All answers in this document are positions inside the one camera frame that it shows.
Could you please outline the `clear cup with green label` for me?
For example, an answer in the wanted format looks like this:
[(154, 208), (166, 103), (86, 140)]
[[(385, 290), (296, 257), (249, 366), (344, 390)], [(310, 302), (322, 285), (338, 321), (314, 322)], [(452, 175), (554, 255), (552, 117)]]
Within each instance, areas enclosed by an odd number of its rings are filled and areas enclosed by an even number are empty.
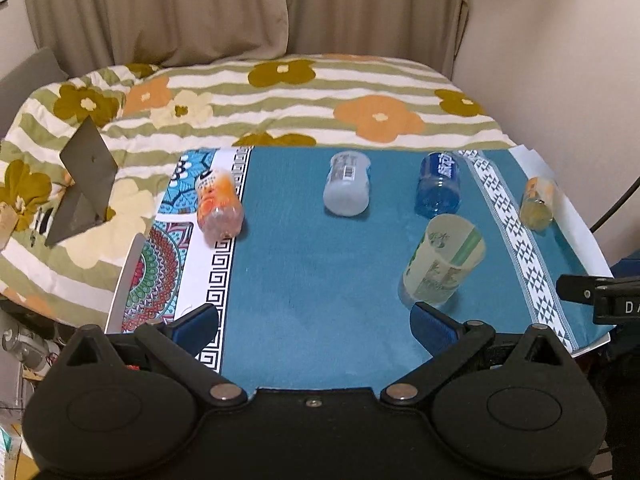
[(427, 223), (399, 282), (399, 298), (440, 307), (454, 296), (483, 261), (486, 243), (480, 230), (457, 214), (439, 214)]

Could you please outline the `orange clear plastic cup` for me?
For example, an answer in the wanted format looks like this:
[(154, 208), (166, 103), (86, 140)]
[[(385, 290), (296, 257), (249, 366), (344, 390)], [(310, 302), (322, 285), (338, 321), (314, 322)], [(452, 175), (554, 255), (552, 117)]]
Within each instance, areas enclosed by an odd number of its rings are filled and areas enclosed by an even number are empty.
[(209, 246), (238, 236), (244, 211), (230, 171), (213, 167), (195, 180), (196, 220)]

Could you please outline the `blue plastic cup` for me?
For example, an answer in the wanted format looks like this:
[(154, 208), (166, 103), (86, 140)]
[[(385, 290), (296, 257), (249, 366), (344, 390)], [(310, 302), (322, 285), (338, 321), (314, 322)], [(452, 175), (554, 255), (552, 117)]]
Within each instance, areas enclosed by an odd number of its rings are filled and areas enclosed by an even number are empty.
[(414, 210), (425, 218), (455, 214), (461, 202), (460, 168), (449, 153), (431, 152), (422, 159)]

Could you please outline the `small yellow orange cup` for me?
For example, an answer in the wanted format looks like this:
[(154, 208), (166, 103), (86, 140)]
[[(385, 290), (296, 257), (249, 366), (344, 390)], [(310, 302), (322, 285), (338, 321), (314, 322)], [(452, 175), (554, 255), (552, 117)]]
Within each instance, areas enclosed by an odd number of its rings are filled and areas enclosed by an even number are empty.
[(530, 230), (541, 232), (554, 218), (554, 182), (544, 177), (530, 178), (521, 200), (520, 220)]

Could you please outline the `frosted white plastic cup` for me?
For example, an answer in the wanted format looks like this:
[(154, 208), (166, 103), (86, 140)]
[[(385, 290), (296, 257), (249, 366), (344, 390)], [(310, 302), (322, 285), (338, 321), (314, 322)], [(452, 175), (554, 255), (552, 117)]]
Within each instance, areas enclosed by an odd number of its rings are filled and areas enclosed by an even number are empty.
[(330, 160), (322, 200), (326, 209), (339, 217), (356, 217), (365, 212), (370, 202), (367, 155), (356, 151), (342, 151)]

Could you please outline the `teal patterned cloth mat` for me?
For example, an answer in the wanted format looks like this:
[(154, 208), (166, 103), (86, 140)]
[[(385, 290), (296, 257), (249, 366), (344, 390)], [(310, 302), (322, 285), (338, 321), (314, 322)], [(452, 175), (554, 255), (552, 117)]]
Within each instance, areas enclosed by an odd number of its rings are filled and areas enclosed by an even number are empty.
[[(200, 361), (247, 391), (385, 385), (424, 363), (399, 282), (426, 229), (414, 210), (422, 154), (372, 151), (370, 203), (355, 218), (322, 202), (326, 148), (220, 148), (182, 155), (186, 180), (168, 188), (122, 280), (112, 330), (171, 322), (202, 304), (219, 315)], [(486, 256), (446, 303), (457, 321), (503, 333), (550, 326), (570, 353), (608, 342), (589, 309), (561, 300), (562, 274), (588, 274), (554, 222), (525, 229), (518, 202), (528, 179), (509, 150), (464, 151), (460, 214), (480, 230)], [(231, 172), (241, 233), (209, 246), (196, 220), (195, 180)]]

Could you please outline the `white board under mat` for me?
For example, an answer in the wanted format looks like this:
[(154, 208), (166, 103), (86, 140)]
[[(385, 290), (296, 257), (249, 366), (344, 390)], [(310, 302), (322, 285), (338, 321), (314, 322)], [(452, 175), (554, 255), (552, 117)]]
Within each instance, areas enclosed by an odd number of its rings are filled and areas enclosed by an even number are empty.
[(514, 148), (510, 148), (509, 152), (527, 177), (542, 177), (554, 183), (553, 210), (555, 223), (586, 272), (590, 275), (612, 278), (613, 274), (596, 238), (558, 185), (553, 170), (536, 150), (526, 148), (525, 145), (514, 146)]

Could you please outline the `grey open laptop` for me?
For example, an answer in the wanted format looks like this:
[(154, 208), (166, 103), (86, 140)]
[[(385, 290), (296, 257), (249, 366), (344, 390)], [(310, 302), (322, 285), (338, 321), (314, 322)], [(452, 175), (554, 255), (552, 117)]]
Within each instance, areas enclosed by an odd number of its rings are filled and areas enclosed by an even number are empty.
[(60, 153), (73, 179), (58, 204), (46, 238), (53, 247), (106, 221), (108, 201), (118, 171), (98, 128), (87, 117)]

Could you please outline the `floral striped duvet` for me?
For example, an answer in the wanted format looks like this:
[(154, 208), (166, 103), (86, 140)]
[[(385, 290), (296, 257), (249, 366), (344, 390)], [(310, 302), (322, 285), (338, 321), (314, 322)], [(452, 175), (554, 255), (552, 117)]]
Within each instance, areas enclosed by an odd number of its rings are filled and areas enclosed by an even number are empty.
[[(54, 247), (46, 237), (72, 185), (62, 148), (91, 120), (118, 167), (107, 220)], [(104, 324), (135, 235), (148, 232), (182, 155), (241, 145), (426, 151), (510, 148), (484, 108), (437, 70), (338, 54), (161, 68), (127, 64), (44, 84), (1, 143), (1, 199), (17, 224), (1, 293), (71, 326)]]

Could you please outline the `grey headboard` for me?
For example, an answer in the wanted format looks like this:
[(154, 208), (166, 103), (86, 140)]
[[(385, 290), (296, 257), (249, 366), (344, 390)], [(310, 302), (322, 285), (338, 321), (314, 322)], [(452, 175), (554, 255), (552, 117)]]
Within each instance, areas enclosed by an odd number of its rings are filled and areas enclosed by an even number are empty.
[(4, 138), (23, 103), (35, 90), (68, 79), (53, 51), (39, 49), (14, 68), (1, 81), (0, 87), (0, 133)]

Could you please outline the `beige curtains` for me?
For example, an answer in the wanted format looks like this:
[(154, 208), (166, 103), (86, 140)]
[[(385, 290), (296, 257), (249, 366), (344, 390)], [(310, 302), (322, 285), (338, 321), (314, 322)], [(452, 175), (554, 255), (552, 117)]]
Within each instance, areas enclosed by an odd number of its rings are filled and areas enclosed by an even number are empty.
[(66, 73), (286, 54), (406, 58), (450, 75), (466, 0), (25, 0)]

